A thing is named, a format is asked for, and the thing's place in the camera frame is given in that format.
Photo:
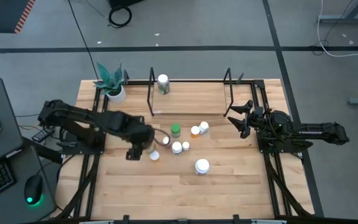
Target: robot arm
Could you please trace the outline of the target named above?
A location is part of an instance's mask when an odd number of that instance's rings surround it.
[[[253,102],[250,100],[244,106],[232,106],[231,109],[239,114],[245,113],[243,120],[228,117],[235,125],[240,137],[250,134],[250,127],[258,133],[259,142],[269,152],[300,152],[313,143],[306,139],[320,139],[331,144],[343,145],[349,142],[343,126],[337,123],[295,124],[289,115],[282,111],[264,113],[260,106],[250,113]]]
[[[99,144],[94,128],[83,128],[77,122],[93,125],[105,133],[132,143],[126,159],[139,160],[142,151],[151,146],[154,128],[144,124],[144,117],[131,116],[121,111],[102,113],[70,106],[62,100],[46,101],[38,117],[41,126],[60,126],[77,136],[88,146]]]

